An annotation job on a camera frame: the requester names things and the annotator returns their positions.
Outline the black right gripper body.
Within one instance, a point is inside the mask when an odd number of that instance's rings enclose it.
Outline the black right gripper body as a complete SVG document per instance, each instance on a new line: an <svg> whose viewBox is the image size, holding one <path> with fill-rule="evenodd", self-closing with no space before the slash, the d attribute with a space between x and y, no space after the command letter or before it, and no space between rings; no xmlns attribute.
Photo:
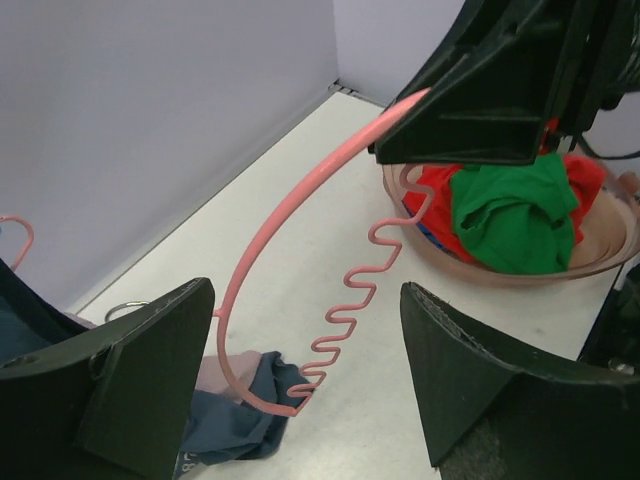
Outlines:
<svg viewBox="0 0 640 480"><path fill-rule="evenodd" d="M588 131L601 110L639 91L639 3L595 1L595 13L585 37L582 59L558 131L579 135Z"/></svg>

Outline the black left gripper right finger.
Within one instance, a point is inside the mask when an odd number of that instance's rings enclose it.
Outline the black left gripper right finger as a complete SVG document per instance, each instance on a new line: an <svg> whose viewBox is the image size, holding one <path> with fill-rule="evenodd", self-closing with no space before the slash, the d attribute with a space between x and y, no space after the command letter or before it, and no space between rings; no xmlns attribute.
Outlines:
<svg viewBox="0 0 640 480"><path fill-rule="evenodd" d="M431 465L445 479L635 479L639 381L537 349L419 284L400 316Z"/></svg>

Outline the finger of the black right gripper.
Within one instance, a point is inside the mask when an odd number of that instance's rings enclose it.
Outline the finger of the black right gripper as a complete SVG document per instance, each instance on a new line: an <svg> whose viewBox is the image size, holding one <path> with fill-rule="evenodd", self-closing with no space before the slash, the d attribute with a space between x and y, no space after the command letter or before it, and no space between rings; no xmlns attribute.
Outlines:
<svg viewBox="0 0 640 480"><path fill-rule="evenodd" d="M397 95L424 96L375 142L387 164L528 165L540 148L575 4L467 1Z"/></svg>

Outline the yellow plastic hanger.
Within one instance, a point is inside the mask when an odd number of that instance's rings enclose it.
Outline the yellow plastic hanger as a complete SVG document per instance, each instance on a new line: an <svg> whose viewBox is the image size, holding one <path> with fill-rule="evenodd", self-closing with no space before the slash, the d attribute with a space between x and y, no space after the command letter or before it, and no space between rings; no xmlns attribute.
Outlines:
<svg viewBox="0 0 640 480"><path fill-rule="evenodd" d="M108 323L112 320L132 313L148 304L148 301L129 301L115 305L114 307L110 308L105 314L104 322Z"/></svg>

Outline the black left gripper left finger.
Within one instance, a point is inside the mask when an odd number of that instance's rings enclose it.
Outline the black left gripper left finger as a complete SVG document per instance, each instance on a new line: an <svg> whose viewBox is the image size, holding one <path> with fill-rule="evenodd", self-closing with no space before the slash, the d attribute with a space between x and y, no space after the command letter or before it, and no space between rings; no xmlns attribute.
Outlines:
<svg viewBox="0 0 640 480"><path fill-rule="evenodd" d="M214 300L195 278L2 365L2 478L172 478Z"/></svg>

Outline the blue tank top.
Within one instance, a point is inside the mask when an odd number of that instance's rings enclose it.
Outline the blue tank top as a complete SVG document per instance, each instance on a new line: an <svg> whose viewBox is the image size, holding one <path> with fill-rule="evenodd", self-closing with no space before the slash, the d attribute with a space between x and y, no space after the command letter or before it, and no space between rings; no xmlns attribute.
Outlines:
<svg viewBox="0 0 640 480"><path fill-rule="evenodd" d="M438 249L441 251L449 252L449 249L445 244L443 244L439 238L433 234L433 232L428 228L429 223L429 212L426 212L419 222L416 224L417 228L420 232Z"/></svg>

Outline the red tank top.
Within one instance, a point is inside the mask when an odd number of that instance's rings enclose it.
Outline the red tank top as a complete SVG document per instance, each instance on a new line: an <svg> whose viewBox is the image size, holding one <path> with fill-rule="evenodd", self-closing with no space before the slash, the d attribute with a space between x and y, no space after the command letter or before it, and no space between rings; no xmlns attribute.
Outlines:
<svg viewBox="0 0 640 480"><path fill-rule="evenodd" d="M575 249L584 239L581 224L604 185L606 173L595 161L587 157L559 156L564 162L570 187L579 202L579 206L571 213L576 233ZM453 231L450 180L454 174L467 166L481 165L424 166L417 182L434 192L434 199L426 211L429 212L428 228L447 246L448 253L464 262L481 264L466 251Z"/></svg>

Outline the green tank top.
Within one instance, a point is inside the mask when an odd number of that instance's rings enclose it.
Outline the green tank top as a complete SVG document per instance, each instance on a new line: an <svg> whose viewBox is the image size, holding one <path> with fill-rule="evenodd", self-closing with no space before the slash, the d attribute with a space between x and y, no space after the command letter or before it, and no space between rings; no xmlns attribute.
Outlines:
<svg viewBox="0 0 640 480"><path fill-rule="evenodd" d="M568 270L579 202L559 155L524 167L467 166L450 187L453 231L475 260L513 275Z"/></svg>

